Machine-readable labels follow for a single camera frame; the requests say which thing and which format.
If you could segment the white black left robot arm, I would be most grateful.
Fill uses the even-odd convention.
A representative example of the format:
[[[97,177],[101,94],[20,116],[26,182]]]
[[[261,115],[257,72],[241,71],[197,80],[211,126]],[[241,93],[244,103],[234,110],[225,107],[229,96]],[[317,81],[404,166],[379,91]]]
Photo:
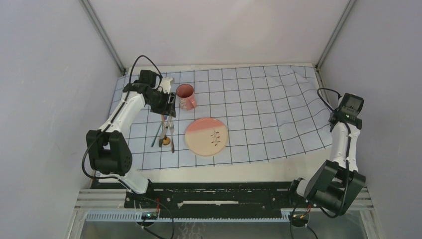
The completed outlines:
[[[136,201],[145,208],[155,203],[156,195],[148,190],[150,180],[132,168],[128,133],[145,106],[149,106],[151,113],[167,116],[168,120],[176,117],[176,94],[171,90],[174,81],[173,77],[141,70],[138,80],[128,82],[122,89],[121,99],[107,121],[99,129],[89,130],[86,134],[87,150],[83,159],[88,158],[90,167],[101,176],[92,176],[86,169],[83,173],[93,180],[117,180],[136,193]]]

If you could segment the cream pink branch plate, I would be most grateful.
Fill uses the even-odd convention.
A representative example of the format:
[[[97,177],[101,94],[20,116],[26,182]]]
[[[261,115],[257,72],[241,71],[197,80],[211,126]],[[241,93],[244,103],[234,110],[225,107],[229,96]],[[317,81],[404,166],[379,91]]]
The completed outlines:
[[[198,119],[188,125],[184,138],[188,149],[202,157],[217,155],[229,141],[225,124],[213,118]]]

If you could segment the pink patterned mug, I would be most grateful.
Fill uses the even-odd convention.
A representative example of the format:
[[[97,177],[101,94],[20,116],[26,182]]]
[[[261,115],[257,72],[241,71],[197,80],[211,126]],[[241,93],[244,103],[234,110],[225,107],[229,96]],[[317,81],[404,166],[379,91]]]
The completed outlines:
[[[179,98],[179,107],[181,109],[190,111],[197,107],[194,87],[192,85],[181,84],[176,89],[176,95]]]

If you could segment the iridescent rainbow fork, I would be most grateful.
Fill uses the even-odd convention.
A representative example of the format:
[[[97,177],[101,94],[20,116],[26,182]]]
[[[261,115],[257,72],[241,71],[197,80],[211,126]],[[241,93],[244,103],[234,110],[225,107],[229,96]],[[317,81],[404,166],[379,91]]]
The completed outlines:
[[[155,134],[155,136],[154,136],[154,138],[153,138],[153,140],[152,140],[151,147],[153,147],[153,146],[154,146],[154,144],[155,144],[155,142],[156,142],[156,139],[157,139],[157,137],[158,137],[158,134],[159,134],[159,133],[160,133],[160,131],[162,130],[162,127],[163,127],[163,122],[160,122],[160,125],[159,125],[159,127],[158,127],[158,129],[157,129],[157,131],[156,131],[156,134]]]

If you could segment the white checked tablecloth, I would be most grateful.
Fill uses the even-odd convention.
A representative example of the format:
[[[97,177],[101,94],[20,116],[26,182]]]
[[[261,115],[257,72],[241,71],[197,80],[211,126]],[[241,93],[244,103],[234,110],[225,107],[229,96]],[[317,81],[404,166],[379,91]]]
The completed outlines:
[[[145,107],[126,137],[139,171],[263,162],[327,149],[332,144],[329,110],[317,96],[312,67],[272,65],[163,73],[194,87],[197,107],[176,110],[175,151],[158,146],[161,117]],[[189,124],[214,118],[228,129],[226,148],[212,157],[185,143]]]

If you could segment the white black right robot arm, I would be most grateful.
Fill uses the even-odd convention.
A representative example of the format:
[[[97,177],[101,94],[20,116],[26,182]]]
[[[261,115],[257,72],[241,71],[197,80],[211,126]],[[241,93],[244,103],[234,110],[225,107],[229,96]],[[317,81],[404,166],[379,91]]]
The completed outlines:
[[[298,178],[292,183],[287,194],[290,205],[301,207],[308,201],[330,218],[346,213],[366,182],[356,163],[357,140],[362,129],[358,115],[363,104],[362,97],[345,93],[338,97],[335,109],[329,107],[330,157],[310,180]]]

